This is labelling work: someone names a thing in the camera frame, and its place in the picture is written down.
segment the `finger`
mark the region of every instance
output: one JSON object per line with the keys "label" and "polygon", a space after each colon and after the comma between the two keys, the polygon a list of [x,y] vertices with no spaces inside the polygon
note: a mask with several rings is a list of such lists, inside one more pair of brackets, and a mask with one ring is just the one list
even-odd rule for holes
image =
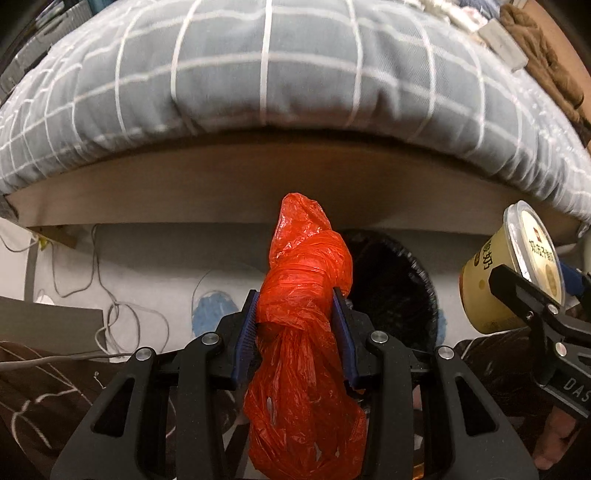
{"label": "finger", "polygon": [[562,439],[573,433],[576,426],[577,421],[568,413],[557,407],[552,408],[552,412],[550,412],[550,415],[546,420],[546,428],[556,432],[558,437]]}
{"label": "finger", "polygon": [[538,470],[550,470],[554,465],[550,460],[543,456],[534,458],[534,464]]}
{"label": "finger", "polygon": [[423,409],[423,401],[421,399],[421,387],[416,386],[413,390],[413,408],[415,410]]}
{"label": "finger", "polygon": [[567,444],[555,433],[544,435],[540,438],[539,455],[547,458],[553,463],[557,463],[566,452]]}
{"label": "finger", "polygon": [[548,429],[544,429],[544,431],[542,432],[542,434],[538,437],[538,439],[535,442],[535,447],[534,447],[534,453],[532,454],[532,457],[538,458],[538,457],[543,457],[544,456],[544,446],[546,444],[546,438],[552,435],[552,432],[549,431]]}

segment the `plastic wrap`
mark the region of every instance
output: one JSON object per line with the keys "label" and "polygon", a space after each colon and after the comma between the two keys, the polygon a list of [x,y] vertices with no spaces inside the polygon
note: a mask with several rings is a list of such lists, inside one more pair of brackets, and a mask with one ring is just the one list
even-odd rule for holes
{"label": "plastic wrap", "polygon": [[366,418],[347,396],[330,330],[332,289],[347,295],[352,260],[318,203],[287,195],[256,313],[262,364],[250,383],[250,457],[272,480],[351,480]]}

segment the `wooden bed edge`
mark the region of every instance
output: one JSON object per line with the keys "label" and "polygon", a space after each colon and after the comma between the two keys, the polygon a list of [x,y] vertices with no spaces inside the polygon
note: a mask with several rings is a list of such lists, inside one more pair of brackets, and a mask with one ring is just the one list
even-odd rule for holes
{"label": "wooden bed edge", "polygon": [[491,235],[524,199],[557,244],[579,221],[449,156],[400,142],[239,134],[126,153],[7,197],[22,226],[90,223],[274,223],[282,197],[319,201],[335,228]]}

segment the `gray wire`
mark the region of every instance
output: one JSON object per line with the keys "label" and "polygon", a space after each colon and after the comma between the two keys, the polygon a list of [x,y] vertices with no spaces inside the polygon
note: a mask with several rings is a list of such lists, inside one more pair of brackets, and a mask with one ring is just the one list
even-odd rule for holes
{"label": "gray wire", "polygon": [[17,360],[14,362],[0,362],[0,372],[10,370],[21,370],[23,368],[39,367],[40,365],[56,364],[59,362],[71,362],[76,360],[93,360],[96,358],[114,358],[116,356],[128,356],[132,353],[103,353],[103,352],[85,352],[73,353],[72,355],[52,355],[33,360]]}
{"label": "gray wire", "polygon": [[191,319],[191,321],[193,320],[193,303],[195,302],[195,293],[197,292],[197,289],[199,288],[199,285],[201,285],[201,282],[203,280],[205,280],[205,277],[207,277],[211,272],[213,272],[213,269],[210,268],[204,276],[202,276],[199,281],[197,282],[197,285],[195,285],[195,288],[193,289],[193,293],[191,294],[191,315],[189,316],[189,319]]}
{"label": "gray wire", "polygon": [[4,237],[2,235],[0,235],[0,241],[2,242],[2,244],[4,245],[4,247],[6,248],[6,250],[8,250],[9,252],[11,252],[13,254],[21,254],[21,253],[26,252],[27,250],[30,250],[31,248],[33,248],[34,246],[36,246],[36,245],[39,244],[39,240],[35,240],[28,247],[25,247],[25,248],[11,248],[11,247],[9,247],[7,245],[7,243],[4,240]]}
{"label": "gray wire", "polygon": [[96,255],[96,245],[95,245],[95,237],[96,234],[96,225],[90,231],[90,236],[92,238],[92,270],[90,271],[90,280],[88,283],[81,288],[76,288],[68,293],[61,293],[60,290],[57,288],[57,280],[56,280],[56,249],[57,247],[53,244],[53,242],[49,242],[51,246],[51,276],[53,278],[53,288],[55,289],[56,293],[63,299],[66,299],[74,293],[80,293],[82,291],[86,291],[92,285],[93,280],[95,279],[95,262],[98,261],[98,257]]}
{"label": "gray wire", "polygon": [[59,290],[57,288],[56,265],[55,265],[55,255],[54,255],[56,247],[53,244],[51,244],[51,246],[52,246],[51,272],[52,272],[52,276],[53,276],[53,286],[56,289],[56,293],[61,298],[65,299],[71,295],[74,295],[74,293],[80,293],[80,292],[86,291],[90,288],[90,286],[94,282],[95,275],[96,275],[98,278],[100,287],[105,291],[105,293],[109,296],[109,299],[111,300],[111,305],[109,306],[109,309],[107,310],[105,323],[104,323],[103,327],[100,328],[99,330],[97,330],[95,333],[95,342],[96,342],[97,346],[103,351],[103,353],[105,355],[110,355],[110,353],[105,348],[103,348],[103,346],[100,344],[99,339],[98,339],[99,334],[101,332],[104,332],[105,333],[105,342],[110,344],[110,346],[117,352],[116,356],[123,355],[122,354],[123,347],[119,343],[117,343],[117,341],[115,340],[115,337],[111,333],[111,327],[119,320],[120,315],[121,315],[121,307],[125,307],[125,308],[129,309],[129,311],[131,312],[131,314],[134,318],[134,323],[135,323],[135,327],[136,327],[136,331],[137,331],[137,342],[135,345],[135,350],[137,350],[139,348],[139,343],[140,343],[140,338],[141,338],[141,322],[139,321],[139,316],[138,316],[138,313],[136,312],[136,310],[140,310],[140,311],[147,312],[147,313],[152,313],[152,314],[155,314],[155,315],[159,316],[160,318],[162,318],[162,320],[166,326],[166,338],[165,338],[162,348],[159,351],[159,353],[162,353],[165,350],[166,346],[168,345],[168,341],[170,340],[170,323],[168,322],[168,319],[162,313],[158,312],[157,310],[148,309],[148,308],[142,307],[140,305],[136,305],[136,304],[125,302],[125,301],[119,301],[117,299],[117,297],[115,297],[113,292],[111,292],[105,286],[105,284],[103,283],[102,277],[100,276],[100,258],[99,258],[97,248],[96,248],[97,230],[98,230],[98,224],[94,225],[92,227],[92,229],[90,230],[90,238],[92,240],[92,269],[90,272],[90,280],[88,281],[88,283],[84,287],[77,288],[77,289],[72,290],[71,292],[68,292],[66,294],[62,294],[61,292],[59,292]]}

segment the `yellow yogurt container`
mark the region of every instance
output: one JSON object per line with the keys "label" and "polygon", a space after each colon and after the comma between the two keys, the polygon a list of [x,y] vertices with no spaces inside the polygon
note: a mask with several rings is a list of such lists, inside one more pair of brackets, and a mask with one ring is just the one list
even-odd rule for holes
{"label": "yellow yogurt container", "polygon": [[552,240],[534,209],[524,201],[505,210],[503,225],[464,265],[460,297],[466,316],[481,333],[525,326],[492,293],[488,278],[505,264],[564,304],[564,280]]}

